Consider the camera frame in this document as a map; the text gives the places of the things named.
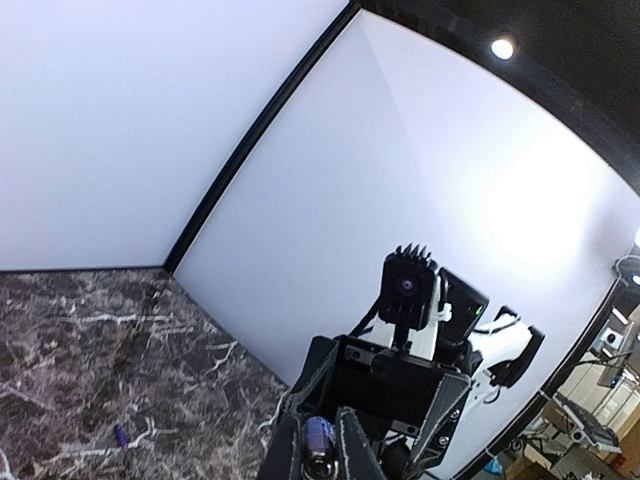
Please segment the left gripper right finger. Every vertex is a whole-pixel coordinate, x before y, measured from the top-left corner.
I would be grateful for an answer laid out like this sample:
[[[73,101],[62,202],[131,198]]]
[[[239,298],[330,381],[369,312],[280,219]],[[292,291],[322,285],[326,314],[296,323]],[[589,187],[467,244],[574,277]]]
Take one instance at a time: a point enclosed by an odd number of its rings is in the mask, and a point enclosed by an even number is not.
[[[385,475],[369,445],[356,413],[339,407],[335,418],[338,478],[343,480],[384,480]]]

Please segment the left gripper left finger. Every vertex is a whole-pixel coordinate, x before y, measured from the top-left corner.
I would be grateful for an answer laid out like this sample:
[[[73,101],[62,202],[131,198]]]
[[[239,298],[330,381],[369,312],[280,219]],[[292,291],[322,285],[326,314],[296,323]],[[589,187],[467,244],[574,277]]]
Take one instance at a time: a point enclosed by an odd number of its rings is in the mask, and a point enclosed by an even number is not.
[[[257,480],[301,479],[302,426],[297,415],[283,415],[257,474]]]

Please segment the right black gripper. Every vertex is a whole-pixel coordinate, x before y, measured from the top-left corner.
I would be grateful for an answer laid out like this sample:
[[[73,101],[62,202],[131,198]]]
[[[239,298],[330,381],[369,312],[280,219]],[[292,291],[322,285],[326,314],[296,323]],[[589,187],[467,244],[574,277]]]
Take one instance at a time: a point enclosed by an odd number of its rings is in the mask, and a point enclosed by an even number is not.
[[[438,466],[451,443],[471,389],[456,368],[343,335],[312,339],[302,371],[282,404],[282,423],[310,416],[335,422],[329,400],[339,347],[339,405],[355,410],[367,435],[417,435],[402,479]]]

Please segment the blue battery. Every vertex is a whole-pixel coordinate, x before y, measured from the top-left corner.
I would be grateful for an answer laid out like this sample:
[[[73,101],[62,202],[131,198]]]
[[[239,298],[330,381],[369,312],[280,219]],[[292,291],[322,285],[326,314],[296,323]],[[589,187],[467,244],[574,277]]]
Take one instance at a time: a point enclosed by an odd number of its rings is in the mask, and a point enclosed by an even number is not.
[[[324,417],[309,417],[303,426],[301,474],[303,479],[310,480],[338,477],[335,432]]]
[[[116,424],[114,426],[114,433],[116,435],[119,446],[123,450],[126,450],[129,447],[129,441],[124,428],[120,424]]]

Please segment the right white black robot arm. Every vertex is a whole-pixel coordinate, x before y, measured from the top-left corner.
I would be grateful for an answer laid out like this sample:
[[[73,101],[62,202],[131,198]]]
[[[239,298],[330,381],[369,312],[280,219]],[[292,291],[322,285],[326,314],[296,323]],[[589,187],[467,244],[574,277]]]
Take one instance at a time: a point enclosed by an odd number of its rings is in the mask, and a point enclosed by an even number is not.
[[[389,255],[378,298],[346,335],[315,337],[284,397],[266,479],[417,479],[458,425],[526,372],[542,333],[425,258]]]

